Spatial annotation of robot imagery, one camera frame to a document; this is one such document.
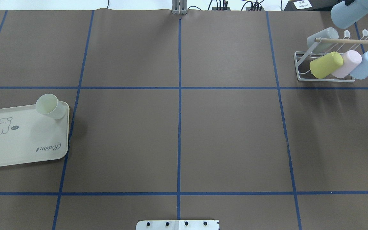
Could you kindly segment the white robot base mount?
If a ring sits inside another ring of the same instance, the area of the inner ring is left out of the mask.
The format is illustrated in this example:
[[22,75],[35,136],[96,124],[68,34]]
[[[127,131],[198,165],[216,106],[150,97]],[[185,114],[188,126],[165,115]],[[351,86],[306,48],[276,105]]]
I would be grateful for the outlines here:
[[136,230],[219,230],[218,220],[148,220],[139,221]]

